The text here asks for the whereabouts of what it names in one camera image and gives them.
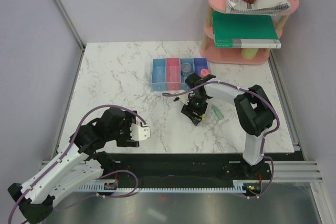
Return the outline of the green highlighter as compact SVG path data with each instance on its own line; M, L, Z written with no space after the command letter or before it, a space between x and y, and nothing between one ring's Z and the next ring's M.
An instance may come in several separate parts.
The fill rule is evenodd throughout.
M211 108L212 108L212 110L213 110L213 112L216 115L218 120L223 120L224 119L223 114L221 113L221 111L219 110L219 108L217 106L212 105Z

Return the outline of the pink cap glue bottle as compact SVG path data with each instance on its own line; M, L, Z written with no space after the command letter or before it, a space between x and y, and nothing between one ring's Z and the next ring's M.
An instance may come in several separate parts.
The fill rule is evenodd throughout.
M207 75L209 75L209 70L204 68L200 71L199 75L200 75L201 78L204 78Z

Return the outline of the clear paperclip jar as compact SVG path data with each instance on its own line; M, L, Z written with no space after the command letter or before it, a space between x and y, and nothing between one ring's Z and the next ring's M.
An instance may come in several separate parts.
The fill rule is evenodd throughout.
M181 63L181 75L188 76L193 73L193 66L191 63L183 62Z

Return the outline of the pink drawer bin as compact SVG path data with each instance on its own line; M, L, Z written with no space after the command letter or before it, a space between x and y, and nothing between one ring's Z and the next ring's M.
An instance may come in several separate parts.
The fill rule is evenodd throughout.
M168 90L181 89L181 70L179 58L166 59L166 87Z

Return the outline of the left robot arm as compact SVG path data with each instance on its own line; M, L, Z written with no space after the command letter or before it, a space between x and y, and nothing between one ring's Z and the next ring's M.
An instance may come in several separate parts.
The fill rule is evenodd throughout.
M102 148L110 141L118 147L139 147L141 141L150 138L150 128L136 111L118 105L97 106L84 117L98 109L105 109L103 115L87 124L80 121L64 149L36 175L9 186L8 193L15 201L9 223L16 209L26 223L40 223L65 197L94 179L122 173L136 178L131 171L117 170L115 161Z

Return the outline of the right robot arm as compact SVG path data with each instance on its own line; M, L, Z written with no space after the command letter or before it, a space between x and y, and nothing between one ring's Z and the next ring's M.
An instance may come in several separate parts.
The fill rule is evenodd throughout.
M220 99L235 107L239 123L246 133L243 152L245 162L241 164L240 172L245 178L254 178L259 173L258 164L263 160L265 134L272 127L273 121L278 120L263 88L254 85L242 89L220 81L212 74L202 78L193 73L186 78L185 83L191 92L181 113L195 126L202 121L207 110L207 101L211 98Z

